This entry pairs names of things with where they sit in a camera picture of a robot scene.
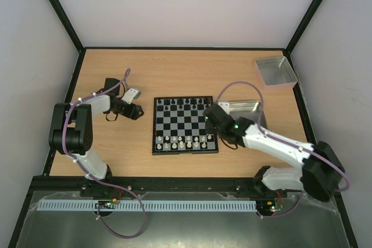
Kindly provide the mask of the black metal frame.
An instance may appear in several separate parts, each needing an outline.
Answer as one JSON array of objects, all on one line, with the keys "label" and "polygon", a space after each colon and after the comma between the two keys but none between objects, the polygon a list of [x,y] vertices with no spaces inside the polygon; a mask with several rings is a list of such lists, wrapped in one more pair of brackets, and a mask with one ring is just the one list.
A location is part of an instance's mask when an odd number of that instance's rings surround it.
[{"label": "black metal frame", "polygon": [[[294,37],[291,39],[287,48],[282,50],[284,57],[286,59],[291,58],[291,52],[294,50],[295,44],[298,42],[300,36],[303,34],[305,28],[307,27],[310,19],[315,14],[316,9],[319,7],[323,0],[313,0],[306,11],[303,19],[301,20],[299,27],[295,31]],[[76,88],[77,80],[80,74],[81,67],[83,65],[84,56],[86,54],[87,48],[82,45],[80,39],[78,38],[70,20],[68,19],[67,14],[65,13],[62,4],[59,0],[49,0],[50,4],[52,5],[55,13],[57,14],[58,18],[60,19],[61,23],[63,24],[65,30],[67,31],[70,39],[72,40],[73,44],[77,48],[78,51],[78,59],[72,74],[72,78],[69,84],[69,88],[67,90],[67,94],[65,97],[65,102],[68,102],[72,99],[74,90]],[[298,107],[299,115],[301,118],[301,122],[303,125],[303,129],[306,135],[307,140],[311,143],[315,143],[315,135],[313,132],[312,125],[310,123],[309,114],[306,108],[305,100],[301,93],[301,89],[299,85],[296,85],[293,89],[294,97],[296,100],[296,104]],[[182,104],[178,104],[178,99],[176,97],[171,97],[169,99],[169,104],[163,108],[166,112],[166,116],[169,117],[171,112],[180,111],[180,116],[182,120],[178,121],[178,125],[182,131],[190,132],[190,128],[194,127],[195,124],[192,123],[191,118],[196,115],[197,112],[202,112],[203,108],[206,107],[204,104],[204,97],[196,97],[195,103],[191,103],[191,98],[184,98],[184,102]],[[56,149],[50,149],[46,163],[44,165],[42,175],[36,176],[33,178],[30,188],[27,192],[25,201],[22,205],[21,212],[19,214],[17,223],[15,225],[14,231],[12,233],[12,237],[9,242],[9,247],[16,247],[20,243],[20,235],[23,229],[23,226],[26,222],[26,215],[27,210],[31,204],[31,195],[35,191],[41,190],[41,188],[45,189],[74,189],[78,187],[79,183],[82,183],[83,189],[82,193],[85,193],[88,196],[93,197],[107,197],[111,191],[97,183],[94,183],[93,186],[88,185],[87,179],[83,177],[62,177],[58,176],[56,178],[52,178],[50,176],[50,171],[52,168],[52,163],[55,159]],[[216,184],[217,182],[221,182],[222,186],[231,185],[233,182],[242,181],[247,184],[247,188],[237,188],[236,192],[238,194],[246,193],[249,197],[254,197],[255,199],[268,199],[271,197],[272,192],[267,191],[266,193],[259,195],[255,189],[254,185],[258,183],[256,178],[240,178],[240,179],[233,179],[233,178],[155,178],[155,177],[148,177],[148,178],[134,178],[134,177],[115,177],[114,180],[116,182],[149,182],[151,186],[153,186],[156,190],[165,190],[169,191],[170,187],[176,183],[179,183],[183,190],[186,189],[194,189],[194,190],[202,190],[207,185]],[[346,238],[351,247],[357,247],[356,239],[349,222],[349,218],[345,209],[344,201],[339,193],[334,193],[334,197],[336,200],[336,208],[341,212],[341,220],[343,223],[344,228],[346,229]]]}]

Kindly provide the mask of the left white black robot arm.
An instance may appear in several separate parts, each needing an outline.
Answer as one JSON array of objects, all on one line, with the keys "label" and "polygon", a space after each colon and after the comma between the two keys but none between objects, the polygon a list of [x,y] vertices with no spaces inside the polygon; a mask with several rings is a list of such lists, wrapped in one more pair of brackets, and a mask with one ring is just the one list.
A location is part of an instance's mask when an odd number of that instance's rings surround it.
[{"label": "left white black robot arm", "polygon": [[110,168],[93,147],[92,119],[101,113],[113,113],[137,120],[144,115],[142,107],[133,103],[140,94],[139,89],[127,86],[126,78],[107,78],[101,90],[74,103],[57,103],[49,132],[50,147],[71,158],[86,179],[133,194],[129,189],[107,182]]}]

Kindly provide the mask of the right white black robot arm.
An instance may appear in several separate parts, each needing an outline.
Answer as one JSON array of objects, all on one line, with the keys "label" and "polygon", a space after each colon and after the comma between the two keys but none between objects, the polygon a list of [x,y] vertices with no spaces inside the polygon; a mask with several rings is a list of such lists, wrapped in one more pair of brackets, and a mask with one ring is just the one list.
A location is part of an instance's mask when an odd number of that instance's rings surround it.
[{"label": "right white black robot arm", "polygon": [[209,106],[203,115],[206,129],[233,145],[267,153],[290,165],[290,168],[269,167],[254,181],[253,189],[261,197],[273,190],[304,191],[312,198],[327,202],[345,173],[332,147],[298,142],[263,128],[258,121],[245,117],[233,119],[219,104]]}]

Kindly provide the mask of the gold tin piece tray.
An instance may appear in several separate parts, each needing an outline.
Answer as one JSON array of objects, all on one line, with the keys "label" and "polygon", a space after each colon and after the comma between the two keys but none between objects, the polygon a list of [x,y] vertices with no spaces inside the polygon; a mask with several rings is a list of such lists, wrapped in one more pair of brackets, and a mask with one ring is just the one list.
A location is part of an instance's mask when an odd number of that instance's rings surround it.
[{"label": "gold tin piece tray", "polygon": [[262,104],[258,100],[237,100],[229,102],[229,115],[234,120],[237,120],[240,117],[245,117],[257,123],[259,115],[262,114],[260,125],[263,128],[268,128],[266,118],[262,110]]}]

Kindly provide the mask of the black grey chess board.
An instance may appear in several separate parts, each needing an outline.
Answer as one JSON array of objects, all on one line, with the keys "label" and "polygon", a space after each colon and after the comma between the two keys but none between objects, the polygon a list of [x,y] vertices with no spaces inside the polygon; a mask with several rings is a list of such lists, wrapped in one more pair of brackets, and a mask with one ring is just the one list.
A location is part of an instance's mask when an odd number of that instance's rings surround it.
[{"label": "black grey chess board", "polygon": [[[152,154],[155,155],[171,155],[171,154],[203,154],[203,153],[218,153],[218,140],[216,134],[206,132],[206,120],[203,112],[213,104],[212,96],[177,96],[177,97],[155,97],[153,109],[153,140]],[[172,137],[176,136],[177,140],[172,141]],[[173,143],[179,144],[178,137],[184,137],[184,148],[173,150]],[[191,136],[192,148],[187,149],[186,137]],[[199,147],[195,148],[194,138],[199,138]],[[206,148],[202,148],[201,144],[207,143]],[[156,145],[160,143],[162,149],[158,150]],[[169,148],[164,148],[164,143],[169,144]]]}]

